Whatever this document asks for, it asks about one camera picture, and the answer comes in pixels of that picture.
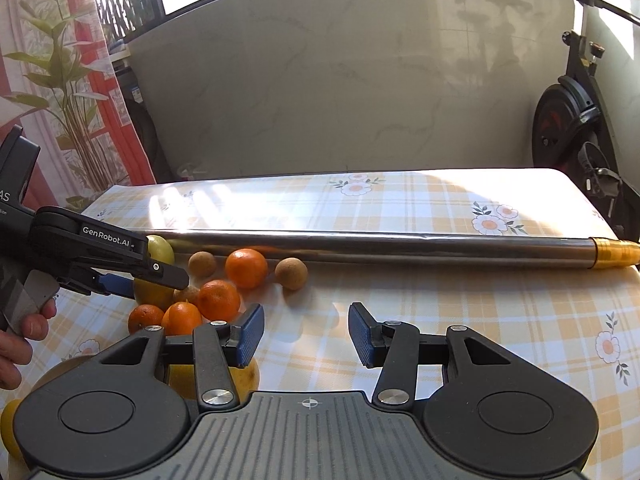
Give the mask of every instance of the silver screw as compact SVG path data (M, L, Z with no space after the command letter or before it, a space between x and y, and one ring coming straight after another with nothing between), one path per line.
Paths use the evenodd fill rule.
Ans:
M215 390L207 390L202 394L203 402L207 404L212 404L214 406L221 406L222 404L228 404L232 400L234 400L234 394L232 394L229 390L215 389Z
M409 394L404 390L396 390L395 388L392 388L389 390L382 390L378 394L378 400L383 404L399 406L409 400Z

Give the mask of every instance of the sheer curtain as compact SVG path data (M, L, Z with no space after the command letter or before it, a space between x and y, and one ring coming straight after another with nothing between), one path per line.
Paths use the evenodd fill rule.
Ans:
M83 210L114 184L155 182L127 113L94 0L0 0L0 140L41 147L31 208Z

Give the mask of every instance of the plaid tablecloth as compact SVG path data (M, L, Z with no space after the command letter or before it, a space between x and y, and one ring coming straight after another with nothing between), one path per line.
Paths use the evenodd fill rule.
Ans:
M614 237L587 199L553 170L442 170L334 174L113 187L86 214L125 228L431 232L478 236ZM640 478L640 278L634 268L505 268L310 264L308 285L283 294L267 282L248 294L266 310L260 388L364 390L379 371L359 363L348 336L353 301L378 319L423 333L466 324L580 390L600 433L585 473ZM134 303L60 292L47 340L34 345L24 396L44 371L127 335ZM418 396L441 385L421 367ZM5 473L6 452L0 456Z

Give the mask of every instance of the wall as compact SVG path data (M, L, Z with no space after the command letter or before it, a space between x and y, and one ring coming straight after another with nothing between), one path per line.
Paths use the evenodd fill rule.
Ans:
M640 0L607 0L636 16ZM586 9L589 41L606 48L596 81L609 113L622 177L640 189L640 27L603 9Z
M201 177L528 165L572 0L218 0L129 45Z

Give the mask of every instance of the finger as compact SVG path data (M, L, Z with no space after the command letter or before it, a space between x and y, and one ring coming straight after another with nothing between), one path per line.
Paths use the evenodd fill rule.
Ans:
M33 349L20 336L0 332L0 356L9 359L17 365L27 365L31 361Z
M56 309L56 300L49 300L42 306L40 313L44 316L44 319L51 319L54 317L58 310Z
M18 368L4 357L0 357L0 388L3 390L15 390L22 382L22 376Z
M42 314L24 316L20 327L24 338L33 341L42 341L49 333L49 323Z

